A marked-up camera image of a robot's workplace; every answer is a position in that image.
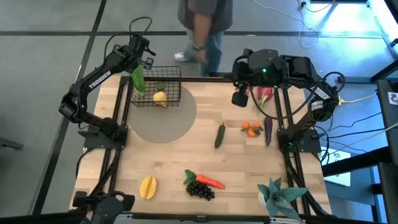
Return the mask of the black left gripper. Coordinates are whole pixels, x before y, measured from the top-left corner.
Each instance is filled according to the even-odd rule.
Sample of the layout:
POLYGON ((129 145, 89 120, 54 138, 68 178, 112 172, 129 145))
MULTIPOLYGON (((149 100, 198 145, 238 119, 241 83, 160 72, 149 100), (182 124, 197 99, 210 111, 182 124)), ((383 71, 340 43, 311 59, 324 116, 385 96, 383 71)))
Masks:
POLYGON ((144 69, 151 70, 154 64, 154 59, 147 57, 142 59, 144 52, 152 56, 156 53, 149 48, 150 41, 141 35, 132 35, 129 41, 129 49, 132 51, 132 58, 135 66, 142 65, 144 69))

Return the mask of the green leafy vegetable stalk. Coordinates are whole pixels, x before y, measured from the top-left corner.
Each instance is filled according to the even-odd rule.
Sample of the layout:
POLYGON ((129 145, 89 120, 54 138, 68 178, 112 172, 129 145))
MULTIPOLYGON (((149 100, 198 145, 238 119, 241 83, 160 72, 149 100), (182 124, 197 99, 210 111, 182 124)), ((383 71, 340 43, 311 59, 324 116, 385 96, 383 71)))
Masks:
POLYGON ((138 65, 131 74, 133 79, 133 86, 139 96, 145 95, 146 84, 144 80, 144 67, 138 65))

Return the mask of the orange tangerine bunch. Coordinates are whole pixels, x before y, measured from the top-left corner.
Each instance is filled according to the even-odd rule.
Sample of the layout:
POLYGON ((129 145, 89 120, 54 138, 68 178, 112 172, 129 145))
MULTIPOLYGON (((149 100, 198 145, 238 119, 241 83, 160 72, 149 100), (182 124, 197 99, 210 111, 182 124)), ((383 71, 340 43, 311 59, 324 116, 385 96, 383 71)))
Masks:
POLYGON ((258 123, 244 122, 241 132, 245 132, 249 137, 260 136, 264 128, 258 123))

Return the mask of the yellow lumpy fruit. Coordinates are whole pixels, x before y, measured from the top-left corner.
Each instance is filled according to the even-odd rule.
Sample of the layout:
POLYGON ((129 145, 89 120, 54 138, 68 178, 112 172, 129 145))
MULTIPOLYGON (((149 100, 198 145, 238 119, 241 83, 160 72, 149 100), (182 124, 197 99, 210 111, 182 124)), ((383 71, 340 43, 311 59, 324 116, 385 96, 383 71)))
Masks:
POLYGON ((156 87, 157 91, 153 95, 153 101, 155 104, 164 108, 168 107, 167 94, 165 93, 165 83, 159 82, 156 87))

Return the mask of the dark green cucumber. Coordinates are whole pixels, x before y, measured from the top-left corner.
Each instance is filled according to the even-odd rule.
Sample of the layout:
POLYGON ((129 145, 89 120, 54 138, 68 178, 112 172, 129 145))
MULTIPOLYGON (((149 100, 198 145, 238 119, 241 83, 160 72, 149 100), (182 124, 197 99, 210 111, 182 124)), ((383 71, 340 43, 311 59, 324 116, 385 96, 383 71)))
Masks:
POLYGON ((222 123, 218 128, 217 136, 215 139, 215 148, 216 149, 222 145, 225 131, 226 131, 226 126, 224 125, 224 123, 222 123))

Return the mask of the orange carrot with green leaves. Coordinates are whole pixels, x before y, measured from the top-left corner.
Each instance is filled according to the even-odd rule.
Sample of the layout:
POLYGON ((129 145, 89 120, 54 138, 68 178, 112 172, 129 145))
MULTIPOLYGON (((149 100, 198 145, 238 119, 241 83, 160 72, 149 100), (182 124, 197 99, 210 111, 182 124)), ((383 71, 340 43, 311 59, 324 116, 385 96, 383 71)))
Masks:
POLYGON ((212 187, 216 187, 217 189, 225 189, 225 185, 222 184, 221 182, 218 182, 217 180, 213 180, 209 177, 206 177, 204 175, 196 175, 194 172, 192 172, 191 170, 186 169, 185 170, 185 175, 186 175, 186 179, 184 181, 184 185, 188 185, 194 182, 199 182, 201 184, 205 184, 205 185, 210 185, 212 187))

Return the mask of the dark grape bunch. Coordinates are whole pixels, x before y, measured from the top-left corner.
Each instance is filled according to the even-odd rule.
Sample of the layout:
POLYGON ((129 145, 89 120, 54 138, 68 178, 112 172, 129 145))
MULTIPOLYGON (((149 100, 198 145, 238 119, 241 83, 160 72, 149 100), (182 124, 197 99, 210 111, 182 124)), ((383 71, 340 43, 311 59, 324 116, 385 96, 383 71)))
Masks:
POLYGON ((215 192, 212 191, 212 189, 209 186, 201 182, 196 182, 196 181, 191 182, 190 184, 187 185, 186 192, 190 196, 197 196, 200 198, 204 198, 207 201, 210 201, 215 198, 215 192))

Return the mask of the yellow starfruit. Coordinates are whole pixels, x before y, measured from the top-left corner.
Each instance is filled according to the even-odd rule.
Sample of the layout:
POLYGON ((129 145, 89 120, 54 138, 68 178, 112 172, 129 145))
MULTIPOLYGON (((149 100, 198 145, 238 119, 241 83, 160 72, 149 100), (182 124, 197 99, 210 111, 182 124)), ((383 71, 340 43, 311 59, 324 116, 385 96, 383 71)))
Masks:
POLYGON ((154 196, 156 189, 157 181, 150 175, 141 182, 139 193, 143 199, 149 200, 154 196))

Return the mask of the grey round mat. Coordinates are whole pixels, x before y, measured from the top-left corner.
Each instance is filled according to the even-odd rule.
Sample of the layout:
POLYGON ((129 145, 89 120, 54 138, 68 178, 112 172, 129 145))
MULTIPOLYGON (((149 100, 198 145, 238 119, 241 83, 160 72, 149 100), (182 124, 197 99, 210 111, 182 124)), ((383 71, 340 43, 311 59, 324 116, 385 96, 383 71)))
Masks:
POLYGON ((168 143, 185 135, 195 122, 197 104, 193 95, 181 89, 178 106, 162 106, 129 109, 132 130, 142 139, 153 143, 168 143))

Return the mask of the person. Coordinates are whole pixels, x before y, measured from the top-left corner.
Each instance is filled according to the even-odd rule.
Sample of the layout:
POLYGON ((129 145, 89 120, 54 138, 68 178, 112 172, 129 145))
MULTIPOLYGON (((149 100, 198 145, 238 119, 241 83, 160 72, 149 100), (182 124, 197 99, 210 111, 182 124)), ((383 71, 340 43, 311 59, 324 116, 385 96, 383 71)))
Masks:
POLYGON ((203 77, 218 72, 224 32, 233 25, 233 0, 179 0, 178 20, 187 30, 188 42, 174 59, 198 62, 203 77))

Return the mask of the white sheet on floor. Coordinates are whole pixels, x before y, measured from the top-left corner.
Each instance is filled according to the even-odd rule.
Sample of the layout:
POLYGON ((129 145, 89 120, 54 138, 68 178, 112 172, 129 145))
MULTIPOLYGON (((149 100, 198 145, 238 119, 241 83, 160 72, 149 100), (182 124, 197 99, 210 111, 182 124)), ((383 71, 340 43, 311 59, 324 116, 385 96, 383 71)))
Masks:
MULTIPOLYGON (((325 156, 324 160, 322 161, 323 166, 331 164, 333 162, 343 160, 343 159, 349 159, 351 157, 350 153, 343 152, 343 151, 337 151, 335 149, 329 149, 328 153, 322 152, 322 154, 319 156, 319 158, 322 159, 324 155, 326 155, 326 156, 325 156)), ((334 183, 334 184, 349 187, 351 185, 351 174, 350 174, 350 172, 336 174, 336 175, 325 177, 324 180, 327 182, 334 183)))

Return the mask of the black furniture leg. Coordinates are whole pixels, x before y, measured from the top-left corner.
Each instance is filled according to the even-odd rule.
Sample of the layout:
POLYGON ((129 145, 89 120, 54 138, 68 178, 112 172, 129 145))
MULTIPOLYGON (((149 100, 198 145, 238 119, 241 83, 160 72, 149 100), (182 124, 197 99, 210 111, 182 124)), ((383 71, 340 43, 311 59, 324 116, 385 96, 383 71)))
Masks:
POLYGON ((0 137, 0 147, 10 147, 13 149, 21 150, 23 148, 23 145, 19 144, 18 142, 14 142, 0 137))

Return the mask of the black aluminium frame rail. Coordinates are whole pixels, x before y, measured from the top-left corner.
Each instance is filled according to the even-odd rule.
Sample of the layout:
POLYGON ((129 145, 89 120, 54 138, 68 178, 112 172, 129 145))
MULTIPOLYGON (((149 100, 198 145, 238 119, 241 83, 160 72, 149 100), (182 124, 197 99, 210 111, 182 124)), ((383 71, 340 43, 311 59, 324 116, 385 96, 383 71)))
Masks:
MULTIPOLYGON (((275 105, 277 108, 278 118, 280 119, 279 129, 288 129, 290 134, 295 134, 295 124, 293 119, 293 112, 290 106, 289 93, 286 88, 283 88, 282 92, 283 92, 285 109, 287 112, 286 116, 282 116, 279 91, 278 90, 275 91, 275 105)), ((300 153, 301 152, 282 152, 284 156, 289 187, 293 187, 294 185, 296 185, 297 187, 306 187, 300 153)))
MULTIPOLYGON (((121 80, 123 82, 129 81, 130 77, 128 76, 121 76, 121 80)), ((215 83, 235 83, 235 81, 231 81, 222 77, 182 77, 182 78, 172 78, 172 77, 145 77, 145 81, 161 81, 161 82, 215 82, 215 83)), ((276 86, 277 84, 281 84, 282 82, 277 83, 276 81, 266 81, 266 82, 254 82, 250 83, 255 85, 271 85, 276 86)))
MULTIPOLYGON (((129 112, 129 99, 131 97, 131 93, 132 78, 130 77, 129 81, 123 82, 121 80, 121 77, 119 77, 119 87, 114 105, 113 116, 111 118, 106 118, 107 121, 115 121, 116 124, 118 124, 119 126, 127 126, 126 121, 127 114, 129 112)), ((88 193, 89 196, 114 191, 119 167, 119 160, 121 158, 121 152, 124 148, 83 148, 84 155, 88 154, 91 151, 94 151, 95 149, 104 150, 104 156, 99 173, 98 183, 95 185, 95 188, 90 193, 88 193)))
POLYGON ((117 219, 127 220, 166 220, 180 222, 194 222, 204 224, 209 222, 253 222, 262 224, 387 224, 349 220, 333 216, 302 215, 297 221, 290 218, 268 216, 241 215, 177 215, 150 213, 121 213, 117 215, 94 214, 91 218, 82 212, 49 213, 40 215, 25 215, 0 218, 0 224, 114 224, 117 219))

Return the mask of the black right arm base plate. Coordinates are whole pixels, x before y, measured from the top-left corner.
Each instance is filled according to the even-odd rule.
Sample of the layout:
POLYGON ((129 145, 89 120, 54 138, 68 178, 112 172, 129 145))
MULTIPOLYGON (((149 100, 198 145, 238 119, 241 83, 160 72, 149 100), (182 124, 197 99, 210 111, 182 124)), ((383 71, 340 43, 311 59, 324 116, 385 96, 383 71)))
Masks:
POLYGON ((288 129, 278 129, 277 138, 282 152, 321 152, 319 136, 314 129, 298 134, 290 134, 288 129))

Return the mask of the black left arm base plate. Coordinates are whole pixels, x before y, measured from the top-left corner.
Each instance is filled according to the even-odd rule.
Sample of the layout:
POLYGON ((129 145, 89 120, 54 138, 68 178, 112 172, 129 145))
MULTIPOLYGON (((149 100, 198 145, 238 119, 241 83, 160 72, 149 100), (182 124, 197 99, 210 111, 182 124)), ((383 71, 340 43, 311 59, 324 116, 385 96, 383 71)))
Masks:
POLYGON ((122 149, 126 145, 128 127, 118 124, 104 124, 102 126, 88 125, 87 130, 79 127, 78 134, 85 139, 84 147, 122 149))

